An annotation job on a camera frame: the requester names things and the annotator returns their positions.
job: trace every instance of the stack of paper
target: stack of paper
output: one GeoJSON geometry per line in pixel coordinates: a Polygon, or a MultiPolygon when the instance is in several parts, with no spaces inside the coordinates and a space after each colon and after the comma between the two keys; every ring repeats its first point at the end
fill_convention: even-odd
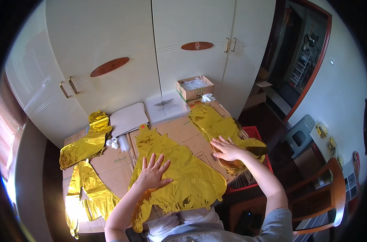
{"type": "Polygon", "coordinates": [[[151,124],[186,116],[190,112],[186,102],[176,90],[163,96],[149,98],[144,104],[151,124]]]}
{"type": "Polygon", "coordinates": [[[149,119],[144,112],[143,103],[136,103],[116,111],[110,116],[110,121],[113,128],[113,137],[134,131],[144,123],[149,124],[149,119]]]}

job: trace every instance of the doorway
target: doorway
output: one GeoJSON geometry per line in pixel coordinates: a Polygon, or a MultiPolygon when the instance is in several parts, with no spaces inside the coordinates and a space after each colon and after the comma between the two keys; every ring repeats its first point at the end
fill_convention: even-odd
{"type": "Polygon", "coordinates": [[[269,72],[267,103],[287,123],[321,66],[331,14],[307,0],[277,0],[262,67],[269,72]]]}

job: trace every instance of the wardrobe handle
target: wardrobe handle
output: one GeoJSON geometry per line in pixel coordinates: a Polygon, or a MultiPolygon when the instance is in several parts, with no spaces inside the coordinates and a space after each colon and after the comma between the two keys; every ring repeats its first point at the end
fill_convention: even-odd
{"type": "Polygon", "coordinates": [[[228,52],[228,47],[229,47],[229,38],[226,38],[226,40],[228,40],[228,43],[226,44],[226,48],[225,48],[224,53],[227,53],[228,52]]]}
{"type": "Polygon", "coordinates": [[[234,44],[233,44],[233,50],[231,50],[232,52],[234,52],[234,48],[236,48],[236,41],[237,41],[236,38],[233,38],[233,39],[234,39],[234,44]]]}
{"type": "Polygon", "coordinates": [[[70,78],[71,78],[71,76],[68,78],[68,82],[69,82],[70,86],[72,87],[73,91],[75,92],[75,94],[77,95],[77,94],[79,94],[79,92],[76,90],[76,87],[75,87],[75,85],[73,84],[73,82],[70,78]]]}
{"type": "Polygon", "coordinates": [[[63,91],[63,93],[64,93],[65,97],[66,97],[66,98],[69,98],[69,96],[68,96],[67,92],[65,91],[64,87],[62,86],[62,81],[60,82],[60,88],[61,88],[61,90],[63,91]]]}

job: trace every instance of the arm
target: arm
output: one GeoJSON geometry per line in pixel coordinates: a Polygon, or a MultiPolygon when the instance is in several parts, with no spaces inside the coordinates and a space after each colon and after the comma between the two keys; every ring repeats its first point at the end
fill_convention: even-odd
{"type": "Polygon", "coordinates": [[[161,154],[157,162],[154,164],[155,154],[153,153],[148,166],[146,158],[143,158],[142,172],[137,181],[133,184],[126,195],[124,195],[122,200],[114,208],[107,219],[107,223],[104,228],[107,242],[128,241],[125,230],[130,223],[135,206],[141,199],[142,194],[148,189],[161,188],[173,181],[173,179],[170,178],[161,180],[162,174],[170,165],[170,160],[168,160],[162,167],[160,167],[163,162],[163,158],[164,156],[161,154]]]}
{"type": "Polygon", "coordinates": [[[221,151],[215,152],[215,157],[227,161],[241,160],[248,168],[267,197],[265,216],[277,208],[288,208],[287,196],[279,180],[249,151],[236,146],[230,138],[226,141],[221,136],[220,140],[214,138],[210,143],[221,151]]]}

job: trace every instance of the gray t-shirt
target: gray t-shirt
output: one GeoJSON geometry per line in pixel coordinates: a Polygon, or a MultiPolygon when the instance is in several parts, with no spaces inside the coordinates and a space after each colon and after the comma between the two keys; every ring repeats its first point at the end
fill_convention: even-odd
{"type": "Polygon", "coordinates": [[[264,219],[258,236],[249,237],[225,231],[218,224],[195,224],[180,227],[164,238],[162,242],[288,242],[292,241],[291,211],[278,208],[264,219]]]}

